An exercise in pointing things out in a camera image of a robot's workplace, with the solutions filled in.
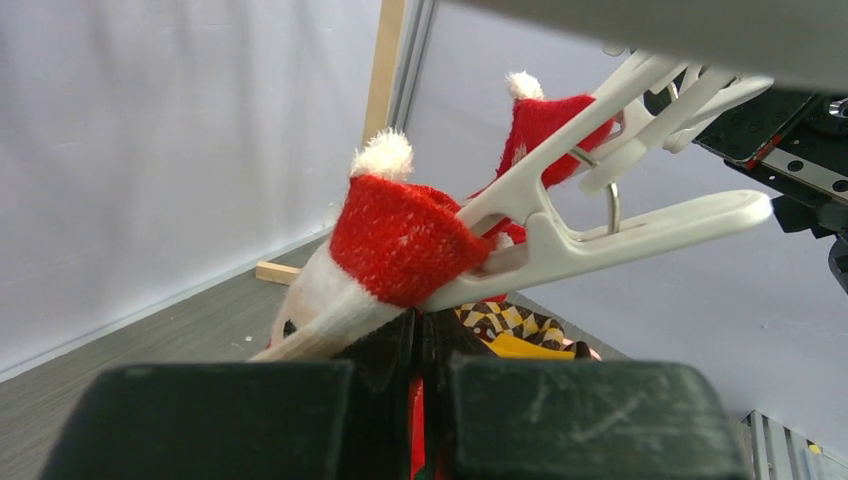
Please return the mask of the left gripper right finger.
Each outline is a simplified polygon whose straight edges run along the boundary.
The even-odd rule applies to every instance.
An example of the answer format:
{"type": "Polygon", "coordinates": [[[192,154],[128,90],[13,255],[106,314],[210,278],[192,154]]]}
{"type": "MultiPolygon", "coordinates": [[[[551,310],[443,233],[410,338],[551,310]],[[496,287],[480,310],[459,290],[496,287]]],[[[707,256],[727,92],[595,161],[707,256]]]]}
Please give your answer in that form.
{"type": "Polygon", "coordinates": [[[439,391],[447,384],[454,356],[493,357],[494,351],[459,319],[453,310],[422,316],[422,376],[426,388],[439,391]]]}

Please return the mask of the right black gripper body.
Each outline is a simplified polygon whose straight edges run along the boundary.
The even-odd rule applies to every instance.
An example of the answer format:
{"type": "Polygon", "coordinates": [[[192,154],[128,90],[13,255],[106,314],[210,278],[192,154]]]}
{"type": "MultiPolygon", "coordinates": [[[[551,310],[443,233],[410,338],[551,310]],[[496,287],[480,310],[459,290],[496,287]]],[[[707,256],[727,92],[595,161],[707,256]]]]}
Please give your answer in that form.
{"type": "Polygon", "coordinates": [[[694,144],[778,191],[774,215],[786,233],[830,238],[828,267],[847,285],[847,99],[766,92],[721,114],[694,144]]]}

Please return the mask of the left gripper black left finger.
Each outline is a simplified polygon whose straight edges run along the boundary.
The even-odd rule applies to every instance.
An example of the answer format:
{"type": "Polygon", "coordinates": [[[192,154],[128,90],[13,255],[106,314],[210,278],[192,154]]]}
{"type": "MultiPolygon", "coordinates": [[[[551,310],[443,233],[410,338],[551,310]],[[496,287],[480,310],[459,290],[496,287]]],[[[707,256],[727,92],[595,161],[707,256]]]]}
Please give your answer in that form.
{"type": "Polygon", "coordinates": [[[408,309],[334,356],[356,367],[369,391],[407,380],[412,362],[416,310],[408,309]]]}

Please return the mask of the red santa sock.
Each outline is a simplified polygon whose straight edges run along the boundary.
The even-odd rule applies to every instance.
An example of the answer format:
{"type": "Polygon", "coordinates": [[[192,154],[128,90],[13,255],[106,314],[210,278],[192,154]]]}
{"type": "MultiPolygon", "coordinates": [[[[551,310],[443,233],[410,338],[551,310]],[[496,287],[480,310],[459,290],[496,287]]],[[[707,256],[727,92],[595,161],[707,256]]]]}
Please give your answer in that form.
{"type": "MultiPolygon", "coordinates": [[[[539,81],[526,71],[508,73],[506,83],[512,99],[512,121],[494,180],[502,177],[528,153],[595,101],[595,98],[588,94],[546,99],[539,81]]],[[[614,123],[612,118],[606,120],[578,142],[577,147],[587,153],[591,152],[611,134],[614,123]]],[[[570,178],[580,163],[580,160],[571,154],[561,156],[542,174],[544,188],[548,189],[570,178]]],[[[524,243],[526,231],[523,226],[503,218],[483,237],[491,240],[497,248],[505,248],[524,243]]]]}
{"type": "MultiPolygon", "coordinates": [[[[453,199],[408,182],[412,158],[393,129],[355,154],[336,225],[289,286],[260,360],[328,360],[486,259],[492,242],[458,220],[453,199]]],[[[408,379],[365,404],[357,454],[344,469],[355,479],[411,479],[425,466],[426,390],[415,347],[414,335],[408,379]]]]}

